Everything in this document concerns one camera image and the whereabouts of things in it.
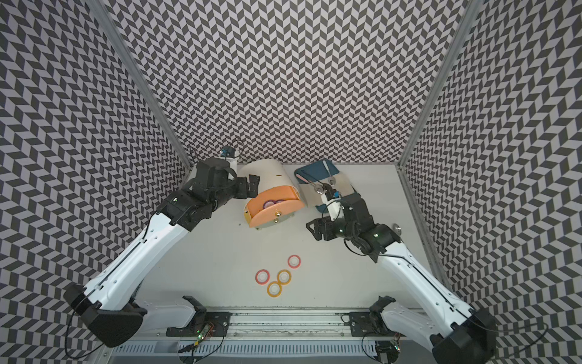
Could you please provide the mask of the yellow drawer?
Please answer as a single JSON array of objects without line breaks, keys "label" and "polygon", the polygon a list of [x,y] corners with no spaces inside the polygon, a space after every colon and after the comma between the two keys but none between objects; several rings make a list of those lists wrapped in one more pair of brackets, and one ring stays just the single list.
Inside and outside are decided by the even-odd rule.
[{"label": "yellow drawer", "polygon": [[244,218],[245,218],[245,220],[246,220],[246,223],[248,224],[248,226],[249,226],[249,227],[252,227],[252,220],[253,220],[253,217],[251,216],[250,212],[248,212],[248,211],[245,211],[245,212],[244,212]]}]

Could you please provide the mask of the pink top drawer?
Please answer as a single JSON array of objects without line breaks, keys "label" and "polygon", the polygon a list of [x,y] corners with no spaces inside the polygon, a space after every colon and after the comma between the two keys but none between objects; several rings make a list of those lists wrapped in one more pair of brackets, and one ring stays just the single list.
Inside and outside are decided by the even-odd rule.
[{"label": "pink top drawer", "polygon": [[257,199],[257,197],[253,198],[248,201],[247,205],[245,206],[243,216],[245,211],[250,212],[251,216],[253,217],[252,228],[261,228],[264,225],[271,223],[277,224],[281,222],[282,219],[286,216],[291,215],[306,206],[301,200],[298,191],[297,195],[297,200],[284,200],[283,203],[274,204],[267,209],[263,208],[266,201]]}]

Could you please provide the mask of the white drawer cabinet shell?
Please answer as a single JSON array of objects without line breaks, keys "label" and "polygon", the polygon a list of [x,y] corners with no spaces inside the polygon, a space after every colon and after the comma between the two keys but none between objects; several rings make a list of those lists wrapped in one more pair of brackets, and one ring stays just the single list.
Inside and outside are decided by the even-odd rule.
[{"label": "white drawer cabinet shell", "polygon": [[268,201],[297,200],[297,190],[293,186],[283,165],[275,159],[261,159],[239,169],[242,177],[251,174],[260,178],[257,199]]}]

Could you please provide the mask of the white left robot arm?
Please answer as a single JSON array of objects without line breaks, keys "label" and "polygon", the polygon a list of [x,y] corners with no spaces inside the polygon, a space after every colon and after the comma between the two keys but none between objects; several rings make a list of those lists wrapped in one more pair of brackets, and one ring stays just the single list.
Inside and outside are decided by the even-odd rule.
[{"label": "white left robot arm", "polygon": [[240,177],[235,158],[198,162],[196,175],[170,194],[145,229],[99,275],[85,285],[66,286],[64,299],[106,347],[129,341],[138,331],[185,328],[203,310],[192,297],[186,304],[139,304],[139,286],[160,259],[201,221],[232,199],[257,197],[257,175]]}]

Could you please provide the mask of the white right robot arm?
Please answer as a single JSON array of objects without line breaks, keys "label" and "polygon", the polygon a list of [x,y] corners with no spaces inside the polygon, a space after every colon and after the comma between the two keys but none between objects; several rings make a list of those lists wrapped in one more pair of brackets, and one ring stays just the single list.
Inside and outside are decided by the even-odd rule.
[{"label": "white right robot arm", "polygon": [[321,194],[323,217],[306,227],[317,241],[341,238],[385,268],[424,310],[418,314],[392,297],[371,306],[377,330],[397,332],[430,351],[438,363],[486,363],[496,353],[497,324],[487,309],[475,309],[437,280],[389,226],[377,224],[359,194]]}]

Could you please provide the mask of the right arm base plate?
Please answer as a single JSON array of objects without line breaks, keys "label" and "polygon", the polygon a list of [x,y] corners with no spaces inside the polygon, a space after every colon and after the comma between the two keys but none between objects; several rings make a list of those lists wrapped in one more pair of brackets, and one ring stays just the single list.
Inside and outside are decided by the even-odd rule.
[{"label": "right arm base plate", "polygon": [[350,330],[354,338],[363,338],[364,336],[394,337],[403,338],[400,332],[389,330],[380,316],[372,312],[349,312],[341,316],[341,320]]}]

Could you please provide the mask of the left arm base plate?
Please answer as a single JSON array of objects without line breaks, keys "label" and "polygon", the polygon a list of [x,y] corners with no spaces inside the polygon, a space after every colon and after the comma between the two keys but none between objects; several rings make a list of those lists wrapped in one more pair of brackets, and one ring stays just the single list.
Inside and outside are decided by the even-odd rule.
[{"label": "left arm base plate", "polygon": [[195,314],[191,322],[184,328],[168,328],[165,335],[176,338],[194,338],[201,335],[203,329],[209,326],[213,338],[223,338],[230,327],[231,312],[207,312]]}]

